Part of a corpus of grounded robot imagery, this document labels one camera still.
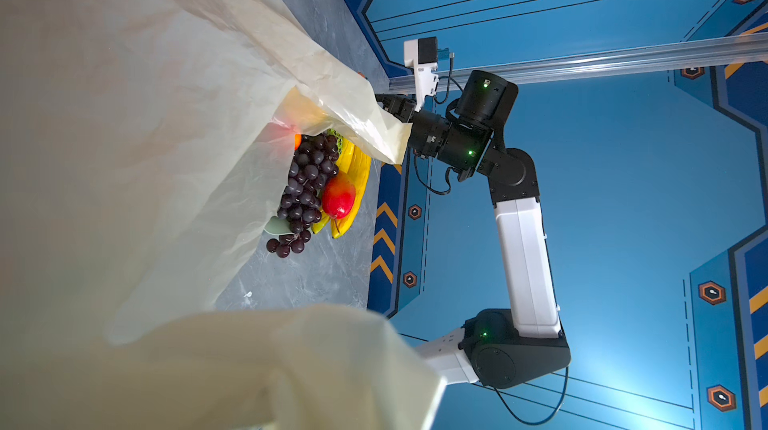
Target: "apple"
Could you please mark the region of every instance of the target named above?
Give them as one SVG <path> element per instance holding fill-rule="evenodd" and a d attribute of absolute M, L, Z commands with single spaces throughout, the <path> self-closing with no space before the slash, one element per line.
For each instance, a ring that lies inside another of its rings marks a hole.
<path fill-rule="evenodd" d="M 355 204 L 355 185 L 349 175 L 339 172 L 326 184 L 322 192 L 322 211 L 331 218 L 347 216 Z"/>

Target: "grape bunch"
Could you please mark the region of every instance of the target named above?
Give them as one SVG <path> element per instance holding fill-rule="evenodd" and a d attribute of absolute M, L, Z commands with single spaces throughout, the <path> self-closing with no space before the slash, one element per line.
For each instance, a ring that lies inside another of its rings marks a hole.
<path fill-rule="evenodd" d="M 317 137 L 302 135 L 301 139 L 299 148 L 293 153 L 288 181 L 277 210 L 277 218 L 288 221 L 291 233 L 266 243 L 267 251 L 280 258 L 286 258 L 291 252 L 304 251 L 304 244 L 312 238 L 308 228 L 322 218 L 322 189 L 339 174 L 337 137 L 320 134 Z"/>

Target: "crumpled plastic sheet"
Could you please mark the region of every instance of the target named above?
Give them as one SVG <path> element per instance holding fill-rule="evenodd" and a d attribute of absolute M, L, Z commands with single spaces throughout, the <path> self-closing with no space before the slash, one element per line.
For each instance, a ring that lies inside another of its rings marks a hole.
<path fill-rule="evenodd" d="M 209 314 L 295 133 L 410 128 L 280 0 L 0 0 L 0 428 L 424 428 L 442 381 L 379 316 Z"/>

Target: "fruit plate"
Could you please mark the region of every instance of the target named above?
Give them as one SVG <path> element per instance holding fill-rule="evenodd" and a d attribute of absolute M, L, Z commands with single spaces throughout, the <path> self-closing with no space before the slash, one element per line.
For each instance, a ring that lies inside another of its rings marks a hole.
<path fill-rule="evenodd" d="M 281 220 L 276 216 L 270 218 L 270 221 L 267 222 L 266 226 L 264 227 L 264 231 L 274 236 L 292 235 L 290 229 L 288 228 L 288 222 Z"/>

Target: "yellow banana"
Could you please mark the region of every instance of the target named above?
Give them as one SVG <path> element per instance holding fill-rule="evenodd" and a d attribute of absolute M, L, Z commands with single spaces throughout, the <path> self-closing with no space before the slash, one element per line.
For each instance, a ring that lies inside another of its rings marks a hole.
<path fill-rule="evenodd" d="M 352 184 L 355 185 L 355 204 L 352 206 L 352 211 L 342 219 L 334 219 L 331 224 L 331 233 L 333 238 L 339 238 L 341 235 L 347 232 L 355 222 L 355 217 L 360 211 L 360 203 L 362 202 L 362 196 L 366 192 L 366 186 L 368 185 L 368 175 L 371 172 L 371 157 L 362 152 L 358 147 L 355 147 L 354 154 L 352 155 L 352 162 L 350 164 L 350 171 L 347 175 L 350 176 Z"/>
<path fill-rule="evenodd" d="M 355 144 L 352 143 L 350 140 L 344 138 L 342 140 L 342 146 L 341 146 L 341 153 L 339 153 L 339 159 L 336 160 L 336 166 L 339 167 L 339 170 L 347 173 L 350 171 L 350 164 L 352 163 L 352 155 L 355 151 Z M 328 222 L 331 221 L 331 217 L 327 215 L 325 212 L 320 209 L 320 213 L 322 214 L 322 218 L 318 223 L 315 223 L 312 225 L 312 233 L 318 233 L 323 228 L 328 225 Z"/>
<path fill-rule="evenodd" d="M 350 164 L 352 163 L 352 155 L 355 152 L 355 144 L 350 140 L 344 138 L 342 140 L 341 153 L 339 153 L 339 159 L 336 160 L 336 166 L 339 167 L 339 171 L 344 173 L 350 172 Z"/>

